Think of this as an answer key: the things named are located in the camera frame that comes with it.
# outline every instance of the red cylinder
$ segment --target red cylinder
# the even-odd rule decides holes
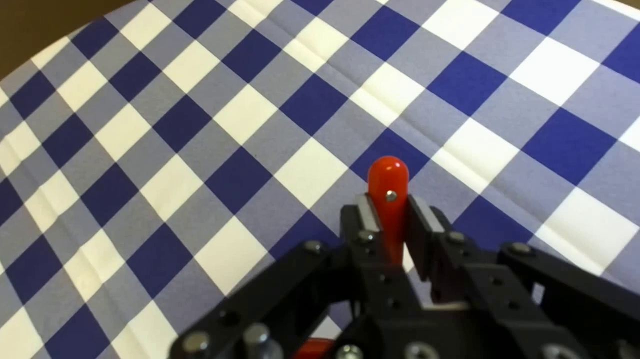
[[[409,181],[406,163],[394,155],[378,157],[369,169],[369,195],[380,217],[385,245],[397,265],[403,265]]]
[[[297,350],[297,359],[326,359],[329,356],[329,348],[332,346],[332,338],[308,338],[298,350]]]

